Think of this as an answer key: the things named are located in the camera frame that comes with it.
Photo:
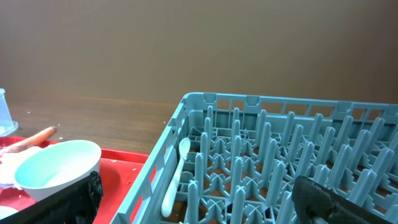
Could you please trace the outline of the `mint green bowl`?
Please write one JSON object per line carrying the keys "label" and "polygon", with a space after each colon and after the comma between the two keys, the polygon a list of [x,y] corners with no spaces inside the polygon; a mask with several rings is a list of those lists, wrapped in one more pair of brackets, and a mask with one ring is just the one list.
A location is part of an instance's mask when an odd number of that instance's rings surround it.
{"label": "mint green bowl", "polygon": [[101,148],[87,140],[49,145],[16,169],[17,184],[35,201],[41,201],[69,185],[100,171]]}

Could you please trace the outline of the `light blue bowl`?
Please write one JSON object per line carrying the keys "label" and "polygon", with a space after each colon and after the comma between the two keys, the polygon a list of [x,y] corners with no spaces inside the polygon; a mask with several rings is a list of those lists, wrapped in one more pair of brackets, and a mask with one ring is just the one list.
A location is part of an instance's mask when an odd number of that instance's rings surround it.
{"label": "light blue bowl", "polygon": [[17,213],[18,210],[8,206],[0,206],[0,220],[10,217],[11,215]]}

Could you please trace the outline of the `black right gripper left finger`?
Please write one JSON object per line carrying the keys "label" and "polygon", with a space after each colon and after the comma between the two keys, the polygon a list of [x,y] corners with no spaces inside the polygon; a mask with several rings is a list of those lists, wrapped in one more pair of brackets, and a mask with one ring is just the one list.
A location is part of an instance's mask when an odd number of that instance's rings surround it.
{"label": "black right gripper left finger", "polygon": [[1,224],[92,224],[104,196],[101,176],[88,176],[1,220]]}

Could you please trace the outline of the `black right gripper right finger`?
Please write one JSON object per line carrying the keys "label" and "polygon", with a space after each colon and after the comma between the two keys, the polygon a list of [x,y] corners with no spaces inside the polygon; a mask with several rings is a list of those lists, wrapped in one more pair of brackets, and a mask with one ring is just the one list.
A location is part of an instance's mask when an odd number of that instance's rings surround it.
{"label": "black right gripper right finger", "polygon": [[298,224],[389,223],[302,175],[294,181],[292,201]]}

